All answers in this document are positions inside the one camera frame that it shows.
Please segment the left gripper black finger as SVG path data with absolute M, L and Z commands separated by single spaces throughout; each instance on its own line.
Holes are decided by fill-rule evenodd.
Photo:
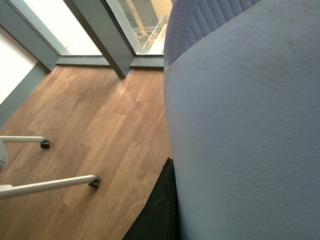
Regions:
M 174 162 L 168 158 L 142 211 L 124 235 L 124 240 L 175 240 L 178 197 Z

